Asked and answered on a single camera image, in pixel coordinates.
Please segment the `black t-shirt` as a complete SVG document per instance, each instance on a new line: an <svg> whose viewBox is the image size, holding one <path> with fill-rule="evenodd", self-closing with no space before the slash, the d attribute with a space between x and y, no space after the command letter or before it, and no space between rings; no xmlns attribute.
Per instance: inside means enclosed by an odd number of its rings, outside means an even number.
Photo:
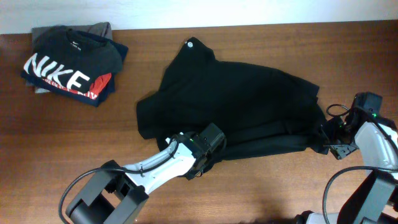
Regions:
<svg viewBox="0 0 398 224"><path fill-rule="evenodd" d="M137 127L144 139L161 140L215 124L227 139L220 160L308 148L327 154L318 91L316 84L276 68L220 61L191 37L165 69L159 89L137 103Z"/></svg>

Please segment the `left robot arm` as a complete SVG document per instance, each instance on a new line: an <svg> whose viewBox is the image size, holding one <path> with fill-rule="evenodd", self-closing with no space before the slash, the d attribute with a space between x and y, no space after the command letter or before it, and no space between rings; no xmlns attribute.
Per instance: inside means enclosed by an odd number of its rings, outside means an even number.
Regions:
<svg viewBox="0 0 398 224"><path fill-rule="evenodd" d="M111 160L78 176L89 181L59 210L64 223L133 223L150 193L171 179L201 176L214 152L226 147L224 133L179 133L167 140L167 148L135 164L120 166Z"/></svg>

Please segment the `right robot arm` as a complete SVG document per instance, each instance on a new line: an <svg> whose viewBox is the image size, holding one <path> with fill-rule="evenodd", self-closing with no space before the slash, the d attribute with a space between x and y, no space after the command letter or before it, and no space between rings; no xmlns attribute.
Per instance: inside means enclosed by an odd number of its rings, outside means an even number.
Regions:
<svg viewBox="0 0 398 224"><path fill-rule="evenodd" d="M332 115L322 126L324 146L336 159L359 151L363 164L334 174L323 192L322 212L305 211L292 223L397 223L396 217L384 213L388 205L397 209L397 126L380 115L381 105L382 96L357 93L350 108ZM328 213L327 196L332 183L341 174L355 170L366 171L366 178L339 212Z"/></svg>

